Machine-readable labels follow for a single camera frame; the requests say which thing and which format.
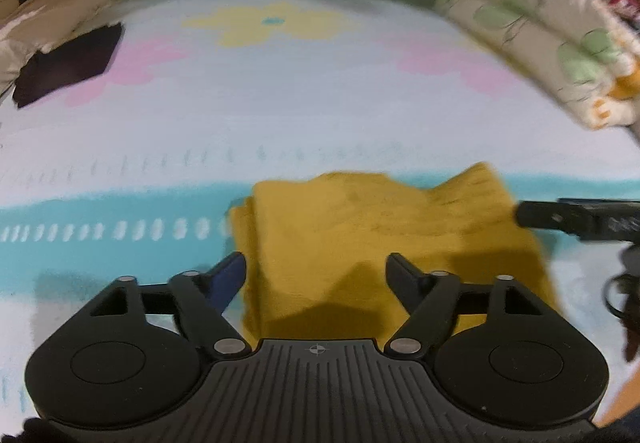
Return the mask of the mustard yellow knit sweater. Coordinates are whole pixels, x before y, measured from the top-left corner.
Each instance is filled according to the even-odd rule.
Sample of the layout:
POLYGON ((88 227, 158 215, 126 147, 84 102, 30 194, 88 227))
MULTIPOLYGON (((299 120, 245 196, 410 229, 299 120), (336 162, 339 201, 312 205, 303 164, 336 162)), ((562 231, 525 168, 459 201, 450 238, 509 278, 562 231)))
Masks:
POLYGON ((428 189, 359 172, 259 182, 229 212, 247 263, 244 336, 387 341, 407 318, 386 284, 392 253, 466 283, 508 274, 555 304, 540 244, 513 211, 486 163, 428 189))

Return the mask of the rolled floral comforter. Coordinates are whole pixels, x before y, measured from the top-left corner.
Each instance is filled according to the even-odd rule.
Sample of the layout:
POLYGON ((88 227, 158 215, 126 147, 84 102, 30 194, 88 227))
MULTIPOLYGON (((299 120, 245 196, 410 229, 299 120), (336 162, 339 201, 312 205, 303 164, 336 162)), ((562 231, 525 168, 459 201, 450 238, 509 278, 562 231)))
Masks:
POLYGON ((639 122, 639 38, 602 0, 436 0, 588 129, 639 122))

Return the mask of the dark maroon folded garment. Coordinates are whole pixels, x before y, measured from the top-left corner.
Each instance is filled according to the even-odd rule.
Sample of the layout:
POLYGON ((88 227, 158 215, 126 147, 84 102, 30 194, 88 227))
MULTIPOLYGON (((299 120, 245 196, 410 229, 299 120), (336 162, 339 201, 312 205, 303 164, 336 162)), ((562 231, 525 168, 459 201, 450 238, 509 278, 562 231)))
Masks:
POLYGON ((24 108, 60 88, 101 76, 111 65, 124 31, 121 22, 105 25, 76 36, 49 53, 37 52, 15 81, 15 106, 24 108))

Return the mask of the white pillow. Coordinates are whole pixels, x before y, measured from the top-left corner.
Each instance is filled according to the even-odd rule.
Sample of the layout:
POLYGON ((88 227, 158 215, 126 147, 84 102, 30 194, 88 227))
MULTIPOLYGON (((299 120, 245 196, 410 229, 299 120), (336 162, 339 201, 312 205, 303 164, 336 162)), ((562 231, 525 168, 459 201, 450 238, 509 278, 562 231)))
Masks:
POLYGON ((120 0, 30 0, 1 26, 1 90, 6 91, 36 53, 73 39, 98 13, 120 0))

